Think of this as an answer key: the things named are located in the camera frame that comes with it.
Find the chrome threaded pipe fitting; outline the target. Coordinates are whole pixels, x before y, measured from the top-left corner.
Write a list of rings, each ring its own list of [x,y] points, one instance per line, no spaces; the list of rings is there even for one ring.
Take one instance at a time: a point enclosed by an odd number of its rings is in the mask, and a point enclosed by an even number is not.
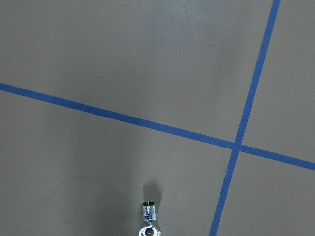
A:
[[[141,204],[142,226],[139,236],[160,236],[161,231],[157,224],[157,213],[154,201],[145,201]]]

